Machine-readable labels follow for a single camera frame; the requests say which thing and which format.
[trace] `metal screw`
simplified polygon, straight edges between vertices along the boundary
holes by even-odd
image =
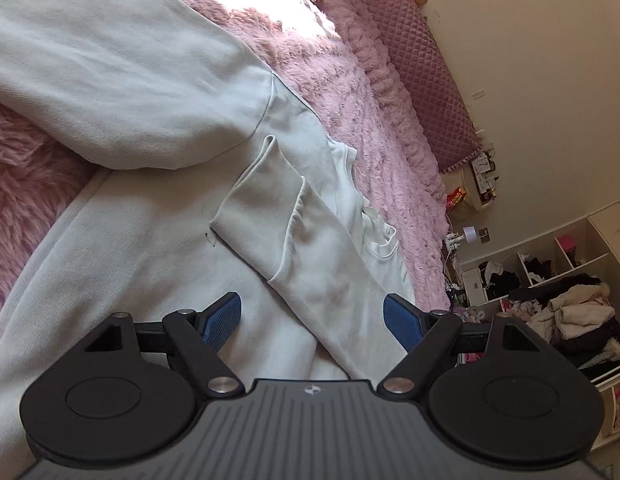
[[[406,394],[414,388],[414,383],[405,377],[392,377],[383,382],[383,387],[391,394]]]
[[[210,379],[207,387],[217,394],[229,394],[239,387],[239,382],[234,377],[215,377]]]

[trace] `white sweatshirt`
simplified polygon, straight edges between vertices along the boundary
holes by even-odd
[[[160,320],[238,292],[220,355],[248,388],[376,383],[405,355],[382,301],[414,301],[410,278],[354,186],[355,150],[178,0],[0,0],[0,102],[128,170],[94,177],[0,313],[0,480],[32,461],[24,390],[112,312]]]

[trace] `triangular cutout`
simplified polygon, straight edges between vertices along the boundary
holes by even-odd
[[[503,328],[503,349],[522,352],[538,352],[536,345],[528,339],[515,325],[506,325]]]
[[[123,348],[123,340],[121,337],[121,328],[118,326],[109,326],[103,334],[101,334],[94,343],[88,346],[86,352],[111,352]]]

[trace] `bed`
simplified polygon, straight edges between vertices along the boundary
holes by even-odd
[[[358,150],[357,186],[397,227],[417,302],[425,310],[446,308],[440,242],[447,224],[437,161],[361,2],[182,1],[247,43],[312,105],[331,136]],[[0,105],[0,309],[95,171]]]

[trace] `gray ribbed panel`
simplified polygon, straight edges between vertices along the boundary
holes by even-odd
[[[306,393],[306,387],[321,391]],[[212,402],[170,449],[115,470],[41,462],[27,480],[595,479],[578,463],[505,472],[446,447],[418,408],[388,402],[364,382],[259,381],[238,400]]]

